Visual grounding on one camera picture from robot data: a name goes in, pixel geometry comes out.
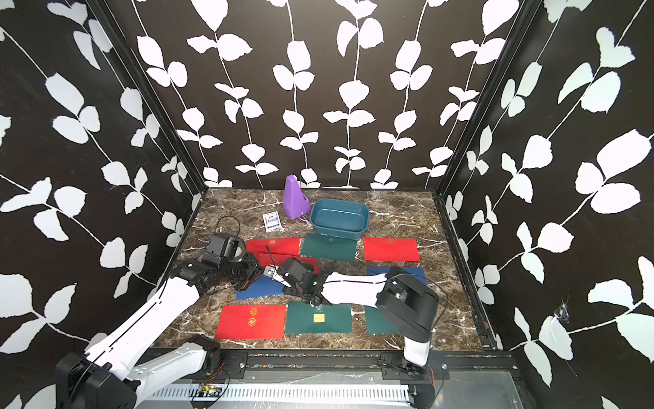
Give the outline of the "green envelope with cream label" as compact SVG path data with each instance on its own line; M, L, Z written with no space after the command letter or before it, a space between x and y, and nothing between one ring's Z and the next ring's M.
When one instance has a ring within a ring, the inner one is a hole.
M352 315L349 304L312 307L302 302L289 302L285 334L351 333Z

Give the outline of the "red envelope with gold sticker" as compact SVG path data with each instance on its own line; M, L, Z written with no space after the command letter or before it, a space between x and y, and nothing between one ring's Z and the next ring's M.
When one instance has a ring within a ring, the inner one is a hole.
M257 260L260 262L260 265L262 265L262 267L268 265L283 264L286 260L290 258L296 258L301 262L306 262L311 264L313 266L313 272L315 274L318 274L320 272L320 267L318 266L317 261L309 257L300 257L300 256L292 256L292 255L284 255L284 254L276 254L276 253L267 254L263 252L256 253L255 256Z

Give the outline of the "red envelope two gold seals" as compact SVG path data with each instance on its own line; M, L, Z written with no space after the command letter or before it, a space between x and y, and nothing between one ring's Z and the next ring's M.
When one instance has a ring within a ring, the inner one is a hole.
M228 305L222 308L216 340L281 339L287 307L277 304Z

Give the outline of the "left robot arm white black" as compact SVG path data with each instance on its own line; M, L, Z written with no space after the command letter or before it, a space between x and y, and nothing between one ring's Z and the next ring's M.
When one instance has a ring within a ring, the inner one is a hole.
M117 330L84 354L70 353L60 360L56 407L135 408L187 375L216 376L224 368L221 346L205 336L194 337L151 361L140 359L207 291L224 284L242 291L263 272L242 239L213 234L206 249L173 269L158 291Z

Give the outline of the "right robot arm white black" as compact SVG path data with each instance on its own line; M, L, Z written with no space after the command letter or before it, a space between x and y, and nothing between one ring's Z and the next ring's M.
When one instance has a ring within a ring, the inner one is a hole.
M439 295L414 274L399 267L368 276L317 274L311 264L294 257L267 265L262 274L283 284L284 294L313 307L357 304L379 310L404 337L404 371L423 373L427 367Z

